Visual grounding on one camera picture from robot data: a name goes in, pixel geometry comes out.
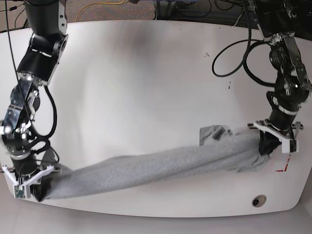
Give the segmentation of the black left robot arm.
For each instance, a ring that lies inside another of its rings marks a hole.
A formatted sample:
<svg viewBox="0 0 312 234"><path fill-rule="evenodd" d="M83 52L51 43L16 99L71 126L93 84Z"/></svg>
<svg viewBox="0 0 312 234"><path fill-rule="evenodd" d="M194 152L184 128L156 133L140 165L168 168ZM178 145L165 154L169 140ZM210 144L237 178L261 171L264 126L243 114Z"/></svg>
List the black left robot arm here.
<svg viewBox="0 0 312 234"><path fill-rule="evenodd" d="M282 146L283 153L298 151L296 134L299 127L294 119L311 91L310 82L305 65L294 35L295 27L288 15L283 0L252 0L251 8L256 16L256 23L262 33L263 41L257 41L251 48L267 43L271 51L269 59L277 70L275 83L261 81L251 73L246 63L245 72L260 85L272 87L273 91L266 93L272 108L270 117L256 121L253 125L260 130L260 155L272 153L278 146Z"/></svg>

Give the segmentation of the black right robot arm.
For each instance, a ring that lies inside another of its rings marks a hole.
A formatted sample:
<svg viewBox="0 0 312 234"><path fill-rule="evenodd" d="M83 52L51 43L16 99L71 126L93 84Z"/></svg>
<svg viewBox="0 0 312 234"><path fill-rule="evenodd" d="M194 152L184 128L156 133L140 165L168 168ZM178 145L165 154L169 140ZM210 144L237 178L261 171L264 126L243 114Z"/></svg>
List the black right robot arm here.
<svg viewBox="0 0 312 234"><path fill-rule="evenodd" d="M47 88L68 41L66 2L63 0L26 0L27 22L33 33L19 65L14 66L17 84L10 94L10 105L0 123L0 138L13 163L1 170L13 184L15 198L42 201L46 177L59 172L59 156L50 138L57 117L46 135L39 134L33 123L40 106L39 87Z"/></svg>

